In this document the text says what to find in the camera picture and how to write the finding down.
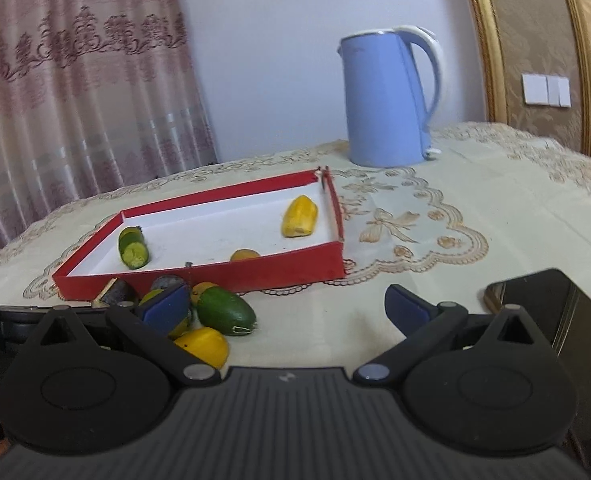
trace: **kettle handle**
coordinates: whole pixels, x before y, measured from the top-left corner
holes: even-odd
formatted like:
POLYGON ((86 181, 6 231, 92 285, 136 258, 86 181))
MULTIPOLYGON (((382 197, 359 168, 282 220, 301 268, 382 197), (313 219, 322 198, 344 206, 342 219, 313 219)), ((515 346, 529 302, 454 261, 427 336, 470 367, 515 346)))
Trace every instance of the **kettle handle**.
POLYGON ((428 124, 442 99, 443 89, 445 87, 445 56, 442 52, 442 47, 440 47, 440 44, 435 39, 435 34, 423 27, 400 25, 399 27, 394 27, 393 31, 400 36, 402 41, 414 43, 424 50, 433 65, 435 88, 433 91, 433 101, 427 112, 428 124))

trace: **metal screw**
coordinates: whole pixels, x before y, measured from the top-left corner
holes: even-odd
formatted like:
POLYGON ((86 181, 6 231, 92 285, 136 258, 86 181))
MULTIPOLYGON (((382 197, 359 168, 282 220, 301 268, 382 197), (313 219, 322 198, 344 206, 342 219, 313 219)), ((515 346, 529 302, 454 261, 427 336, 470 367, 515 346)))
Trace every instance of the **metal screw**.
POLYGON ((380 381, 389 376, 391 371, 384 365, 369 363, 357 369, 357 374, 367 381, 380 381))
POLYGON ((212 366, 198 363, 185 367, 182 373, 186 378, 193 381, 206 381, 213 377, 216 370, 212 366))

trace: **blue gripper pad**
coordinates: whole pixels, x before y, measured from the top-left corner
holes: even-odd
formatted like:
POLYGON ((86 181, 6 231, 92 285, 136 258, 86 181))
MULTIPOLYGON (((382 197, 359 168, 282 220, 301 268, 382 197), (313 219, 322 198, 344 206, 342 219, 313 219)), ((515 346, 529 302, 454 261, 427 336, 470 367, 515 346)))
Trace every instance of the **blue gripper pad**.
POLYGON ((402 285, 389 285, 386 289, 384 311, 386 317, 407 337, 439 314, 436 306, 419 298, 402 285))
POLYGON ((189 315, 189 287, 178 284, 138 305, 136 315, 144 324, 166 336, 189 315))

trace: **white wall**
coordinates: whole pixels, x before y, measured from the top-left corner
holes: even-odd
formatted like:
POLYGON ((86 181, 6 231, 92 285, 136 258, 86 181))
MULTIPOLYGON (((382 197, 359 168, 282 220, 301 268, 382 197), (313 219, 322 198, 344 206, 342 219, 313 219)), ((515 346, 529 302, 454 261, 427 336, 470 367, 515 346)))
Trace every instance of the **white wall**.
MULTIPOLYGON (((346 138, 336 48, 365 28, 435 32, 450 89, 434 126, 485 117, 468 0, 184 0, 184 7, 222 161, 346 138)), ((418 64, 430 96, 431 66, 424 56, 418 64)))

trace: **gold frame border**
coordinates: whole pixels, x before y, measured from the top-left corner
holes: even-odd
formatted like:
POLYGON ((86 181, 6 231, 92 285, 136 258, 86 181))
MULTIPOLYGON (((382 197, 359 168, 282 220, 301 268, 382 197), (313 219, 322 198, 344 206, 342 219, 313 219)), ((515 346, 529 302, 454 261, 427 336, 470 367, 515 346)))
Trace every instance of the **gold frame border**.
POLYGON ((492 0, 470 0, 478 30, 487 118, 491 122, 507 122, 507 88, 504 83, 504 61, 499 39, 498 22, 492 0))
POLYGON ((578 0, 566 0, 578 53, 579 84, 582 94, 582 153, 591 156, 591 46, 578 0))

